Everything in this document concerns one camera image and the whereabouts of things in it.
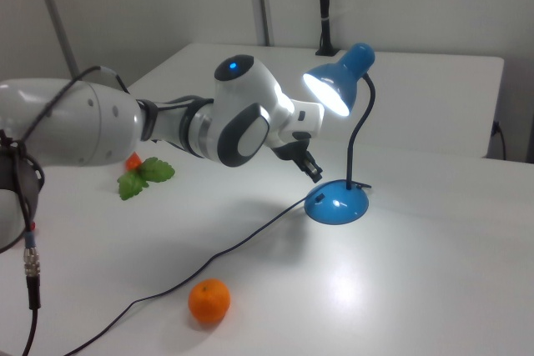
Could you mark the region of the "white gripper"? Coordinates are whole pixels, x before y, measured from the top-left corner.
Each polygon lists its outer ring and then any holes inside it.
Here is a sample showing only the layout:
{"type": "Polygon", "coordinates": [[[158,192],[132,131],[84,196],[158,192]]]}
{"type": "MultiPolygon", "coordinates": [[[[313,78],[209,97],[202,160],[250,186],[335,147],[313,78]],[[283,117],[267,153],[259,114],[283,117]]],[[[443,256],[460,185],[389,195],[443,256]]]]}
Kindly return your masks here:
{"type": "Polygon", "coordinates": [[[273,148],[272,151],[279,159],[294,162],[314,183],[318,183],[323,169],[308,150],[310,142],[295,141],[316,138],[319,135],[325,107],[320,103],[301,102],[294,99],[290,99],[289,102],[289,115],[285,117],[278,129],[279,138],[287,144],[273,148]]]}

